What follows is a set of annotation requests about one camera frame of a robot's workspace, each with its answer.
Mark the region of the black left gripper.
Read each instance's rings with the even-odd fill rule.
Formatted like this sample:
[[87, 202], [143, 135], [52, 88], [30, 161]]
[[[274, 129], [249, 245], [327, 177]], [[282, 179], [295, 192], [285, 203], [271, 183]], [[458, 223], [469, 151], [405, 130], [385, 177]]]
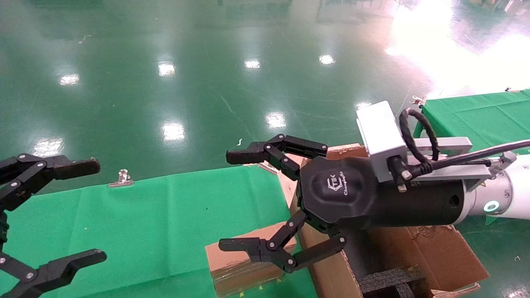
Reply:
[[[14, 211], [32, 195], [37, 194], [53, 180], [68, 180], [97, 174], [101, 171], [98, 160], [72, 161], [64, 155], [42, 158], [20, 154], [1, 161], [0, 165], [0, 244], [7, 242], [10, 226], [5, 211]], [[72, 283], [79, 270], [106, 261], [107, 255], [98, 249], [51, 260], [34, 269], [1, 252], [0, 269], [18, 279], [18, 283], [2, 298], [39, 298], [46, 292]]]

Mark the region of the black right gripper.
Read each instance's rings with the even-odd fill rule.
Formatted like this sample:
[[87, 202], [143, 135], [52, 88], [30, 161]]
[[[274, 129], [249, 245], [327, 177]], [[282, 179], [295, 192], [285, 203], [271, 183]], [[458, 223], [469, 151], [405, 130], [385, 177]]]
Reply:
[[[379, 182], [368, 158], [324, 158], [326, 144], [278, 134], [265, 142], [252, 142], [246, 149], [228, 150], [232, 165], [269, 164], [292, 181], [299, 180], [297, 211], [269, 240], [220, 239], [224, 252], [245, 252], [252, 262], [268, 262], [286, 273], [306, 268], [339, 253], [347, 240], [337, 234], [327, 241], [292, 255], [284, 248], [307, 222], [319, 232], [342, 228], [396, 228], [450, 225], [463, 211], [462, 181], [420, 181], [399, 192], [393, 181]], [[300, 166], [286, 154], [311, 159]]]

